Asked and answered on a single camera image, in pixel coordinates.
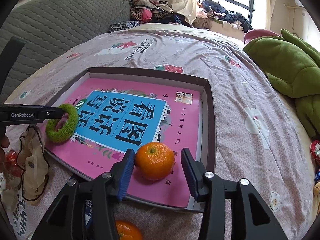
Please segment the person's left hand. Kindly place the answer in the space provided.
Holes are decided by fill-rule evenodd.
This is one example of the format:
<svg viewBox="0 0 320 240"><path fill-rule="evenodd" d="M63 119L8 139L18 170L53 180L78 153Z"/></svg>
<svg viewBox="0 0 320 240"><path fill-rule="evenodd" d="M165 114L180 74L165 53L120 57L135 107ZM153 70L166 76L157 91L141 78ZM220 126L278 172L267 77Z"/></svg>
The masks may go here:
<svg viewBox="0 0 320 240"><path fill-rule="evenodd" d="M10 145L9 139L6 135L1 137L1 147L0 147L0 172L4 170L4 161L5 161L5 148L8 148Z"/></svg>

